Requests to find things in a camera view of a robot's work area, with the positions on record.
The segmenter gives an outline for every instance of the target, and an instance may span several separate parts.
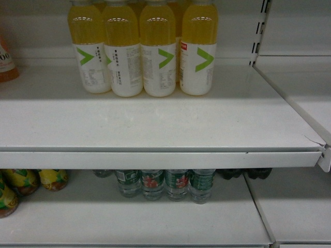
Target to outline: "green label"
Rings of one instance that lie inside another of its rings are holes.
[[[87,62],[89,62],[91,59],[94,58],[93,55],[90,55],[79,48],[77,48],[77,52],[84,56],[84,58],[80,61],[81,66],[86,64]]]
[[[214,173],[211,175],[199,175],[194,171],[190,172],[190,184],[197,190],[209,190],[213,186]]]
[[[164,181],[163,170],[157,173],[145,173],[140,171],[141,184],[147,188],[156,188]]]
[[[137,169],[117,169],[116,170],[117,181],[120,184],[133,184],[139,180],[139,170]]]
[[[168,52],[166,52],[165,50],[162,50],[162,49],[159,49],[159,54],[161,56],[166,57],[166,59],[159,64],[159,69],[166,66],[173,59],[173,57],[175,56],[175,55],[173,55],[171,53],[168,53]]]
[[[201,48],[198,48],[197,54],[200,57],[203,57],[206,61],[204,63],[197,65],[195,67],[195,72],[205,69],[207,66],[209,66],[214,61],[214,57],[212,57],[209,53],[203,51]]]
[[[169,173],[165,171],[165,183],[173,189],[184,188],[188,184],[188,171],[185,173]]]

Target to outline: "nutrition label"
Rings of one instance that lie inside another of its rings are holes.
[[[180,52],[180,87],[192,95],[207,93],[212,86],[216,44],[182,42]]]
[[[90,92],[109,90],[111,84],[103,43],[73,46],[84,87]]]
[[[152,96],[166,96],[176,84],[176,43],[163,46],[142,45],[144,87]]]
[[[105,50],[113,91],[130,95],[131,88],[142,87],[140,44],[123,47],[105,45]]]

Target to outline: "yellow bottle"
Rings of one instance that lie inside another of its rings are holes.
[[[168,0],[168,6],[171,8],[176,19],[176,83],[179,83],[180,43],[182,41],[183,10],[177,0]]]
[[[183,17],[180,87],[204,95],[212,87],[218,12],[212,0],[192,0]]]
[[[131,7],[133,12],[136,14],[137,19],[139,21],[141,11],[143,11],[144,3],[138,0],[129,0],[128,5]]]
[[[13,80],[19,76],[19,71],[15,66],[6,43],[0,36],[0,83]]]
[[[144,88],[154,97],[176,87],[176,21],[167,0],[147,0],[140,15]]]
[[[188,8],[188,6],[190,6],[192,3],[191,0],[183,0],[182,1],[182,8],[183,8],[183,11],[185,12]]]
[[[93,0],[93,5],[102,13],[107,3],[104,0]]]
[[[143,89],[136,14],[126,0],[107,0],[102,16],[112,89],[121,97],[135,96]]]
[[[106,38],[100,11],[89,0],[72,0],[68,24],[84,88],[90,93],[111,89],[107,59],[104,52]]]

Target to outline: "white metal shelf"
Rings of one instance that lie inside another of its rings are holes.
[[[272,87],[331,146],[331,56],[260,56],[256,65]],[[331,160],[328,146],[322,166],[327,172]]]
[[[318,166],[276,168],[267,179],[248,182],[273,240],[331,245],[330,173]]]
[[[22,199],[1,220],[0,245],[244,245],[270,240],[244,178],[215,175],[212,197],[197,205],[186,197],[155,202],[126,199],[114,175],[97,178],[73,170],[59,192],[44,188]]]
[[[0,167],[314,166],[324,141],[248,66],[210,93],[91,95],[75,66],[24,67],[0,85]]]

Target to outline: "white shelf back panel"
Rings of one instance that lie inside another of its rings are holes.
[[[276,168],[267,179],[248,182],[277,242],[331,244],[331,173],[318,166]]]
[[[267,246],[263,223],[244,178],[215,175],[212,197],[151,202],[124,198],[115,175],[75,170],[59,192],[40,188],[1,220],[0,245],[238,245]]]
[[[272,0],[259,55],[330,56],[331,2]]]
[[[264,21],[262,0],[216,0],[218,58],[251,57]],[[68,0],[0,0],[0,32],[15,58],[74,58],[67,24]]]

